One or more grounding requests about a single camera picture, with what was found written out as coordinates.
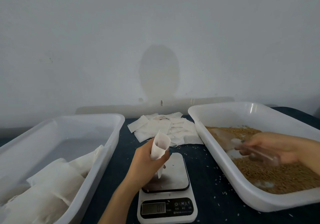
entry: pile of grain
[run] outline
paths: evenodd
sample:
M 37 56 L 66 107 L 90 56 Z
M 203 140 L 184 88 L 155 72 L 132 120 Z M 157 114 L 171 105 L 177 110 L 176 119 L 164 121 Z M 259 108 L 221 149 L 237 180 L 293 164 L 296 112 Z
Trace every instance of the pile of grain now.
M 248 140 L 251 136 L 261 131 L 244 128 L 219 128 L 241 140 Z M 213 137 L 219 141 L 218 137 L 210 131 Z M 233 160 L 244 177 L 252 184 L 272 183 L 272 188 L 259 187 L 272 194 L 287 194 L 301 190 L 309 190 L 320 187 L 320 176 L 308 169 L 301 163 L 285 164 L 277 167 L 263 166 L 258 162 L 251 161 L 248 157 Z

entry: dark blue tablecloth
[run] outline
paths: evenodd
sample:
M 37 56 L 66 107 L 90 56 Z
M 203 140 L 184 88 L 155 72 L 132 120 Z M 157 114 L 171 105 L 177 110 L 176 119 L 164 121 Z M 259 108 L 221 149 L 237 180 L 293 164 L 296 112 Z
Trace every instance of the dark blue tablecloth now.
M 288 107 L 275 107 L 274 109 L 320 129 L 320 120 L 313 116 Z M 135 149 L 145 143 L 139 143 L 134 134 L 131 134 L 128 130 L 127 125 L 135 120 L 125 120 L 120 130 L 118 146 L 91 200 L 82 224 L 98 222 L 114 190 L 125 177 Z M 0 145 L 8 141 L 9 139 L 2 140 L 0 141 Z M 198 216 L 195 223 L 294 224 L 320 222 L 318 216 L 320 204 L 274 213 L 259 213 L 246 206 L 234 192 L 229 181 L 223 177 L 222 171 L 217 168 L 217 163 L 204 145 L 183 145 L 180 149 L 172 148 L 172 151 L 183 154 L 185 158 L 195 201 L 198 206 Z M 137 219 L 137 205 L 138 195 L 135 196 L 131 203 L 127 218 L 128 224 L 139 223 Z

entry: scale control panel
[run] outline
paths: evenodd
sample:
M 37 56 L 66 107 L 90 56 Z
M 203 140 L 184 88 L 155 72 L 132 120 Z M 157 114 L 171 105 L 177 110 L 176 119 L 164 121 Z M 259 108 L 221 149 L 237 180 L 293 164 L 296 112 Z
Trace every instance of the scale control panel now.
M 193 204 L 189 198 L 146 200 L 140 207 L 144 219 L 188 216 L 193 213 Z

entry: hand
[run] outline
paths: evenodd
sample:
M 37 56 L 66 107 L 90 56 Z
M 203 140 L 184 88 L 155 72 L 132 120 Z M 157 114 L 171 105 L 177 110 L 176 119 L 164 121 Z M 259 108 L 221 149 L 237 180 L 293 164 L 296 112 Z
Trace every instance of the hand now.
M 153 140 L 151 139 L 136 149 L 130 168 L 124 179 L 136 192 L 152 179 L 170 157 L 169 150 L 167 150 L 161 158 L 153 161 L 150 157 Z
M 245 141 L 247 146 L 260 146 L 277 153 L 282 164 L 294 163 L 299 160 L 297 137 L 272 133 L 261 132 L 255 134 L 250 140 Z M 250 152 L 240 150 L 241 155 L 249 155 Z

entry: metal weighing plate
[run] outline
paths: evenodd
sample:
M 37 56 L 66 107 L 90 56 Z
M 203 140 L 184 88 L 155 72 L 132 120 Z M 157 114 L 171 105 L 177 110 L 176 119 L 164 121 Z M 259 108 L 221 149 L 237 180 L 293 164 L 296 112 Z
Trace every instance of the metal weighing plate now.
M 181 191 L 189 188 L 190 182 L 186 164 L 180 153 L 173 153 L 165 166 L 161 178 L 155 174 L 150 182 L 142 188 L 145 193 Z

